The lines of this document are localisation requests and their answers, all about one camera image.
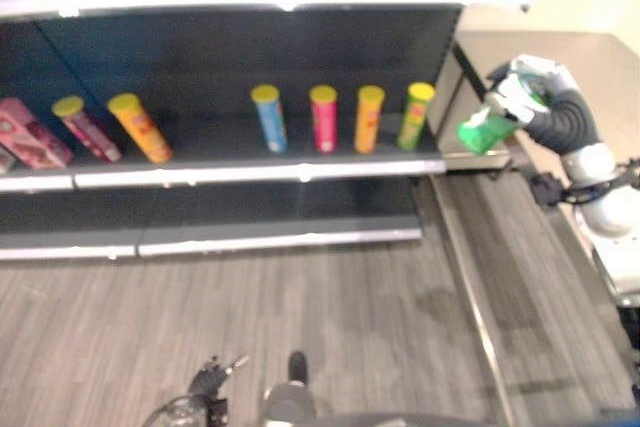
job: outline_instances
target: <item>gray floor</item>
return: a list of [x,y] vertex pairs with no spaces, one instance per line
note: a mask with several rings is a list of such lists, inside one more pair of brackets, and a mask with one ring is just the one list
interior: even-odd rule
[[[631,407],[625,367],[517,174],[436,185],[473,246],[518,425]],[[226,393],[233,425],[252,425],[300,348],[323,413],[499,419],[428,183],[416,198],[418,242],[4,264],[0,425],[139,425],[212,353],[251,357]]]

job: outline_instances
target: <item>pink box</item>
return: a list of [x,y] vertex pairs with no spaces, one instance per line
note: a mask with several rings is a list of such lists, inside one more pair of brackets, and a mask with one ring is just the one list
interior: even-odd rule
[[73,157],[17,98],[0,100],[0,143],[35,170],[65,167]]
[[11,154],[0,147],[0,174],[6,173],[13,165]]

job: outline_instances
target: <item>blue chip canister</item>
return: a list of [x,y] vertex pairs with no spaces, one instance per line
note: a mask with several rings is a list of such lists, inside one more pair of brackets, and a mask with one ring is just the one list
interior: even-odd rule
[[260,114],[260,123],[269,150],[276,153],[285,152],[287,134],[284,130],[278,89],[270,84],[256,85],[251,89],[251,98]]

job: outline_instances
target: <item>yellow lid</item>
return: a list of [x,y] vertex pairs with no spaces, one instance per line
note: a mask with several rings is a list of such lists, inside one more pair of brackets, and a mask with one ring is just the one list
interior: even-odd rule
[[111,100],[109,100],[109,103],[107,104],[107,109],[111,112],[115,112],[116,110],[126,110],[139,105],[140,99],[138,99],[135,94],[124,93],[111,97]]
[[51,110],[58,117],[66,117],[80,112],[84,107],[84,100],[77,95],[63,97],[53,104]]
[[335,102],[338,98],[338,93],[330,85],[316,85],[309,92],[309,96],[313,102],[324,104],[326,102]]
[[436,89],[431,84],[414,82],[409,85],[409,95],[417,100],[429,101],[436,95]]
[[271,84],[260,84],[251,89],[251,98],[256,103],[273,102],[278,100],[279,97],[278,89]]
[[382,102],[384,100],[384,90],[377,85],[363,85],[358,90],[358,98],[365,102]]

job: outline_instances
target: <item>bottle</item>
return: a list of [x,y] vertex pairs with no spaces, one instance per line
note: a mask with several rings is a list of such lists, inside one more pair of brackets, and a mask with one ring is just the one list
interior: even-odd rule
[[93,155],[109,163],[120,160],[120,149],[87,115],[81,97],[63,97],[53,104],[51,110]]
[[354,147],[361,154],[373,152],[378,136],[380,110],[384,90],[375,85],[365,85],[358,90],[358,116]]
[[309,92],[313,114],[313,136],[316,150],[329,153],[336,150],[338,93],[329,85],[316,85]]
[[427,107],[436,95],[436,90],[431,84],[414,82],[409,85],[408,94],[404,120],[398,135],[398,147],[414,150],[424,128]]
[[260,123],[267,147],[271,152],[287,150],[287,134],[282,120],[280,93],[273,85],[260,84],[251,90],[251,98],[256,103]]
[[116,95],[109,100],[107,108],[151,162],[162,164],[171,159],[171,147],[136,95],[130,93]]

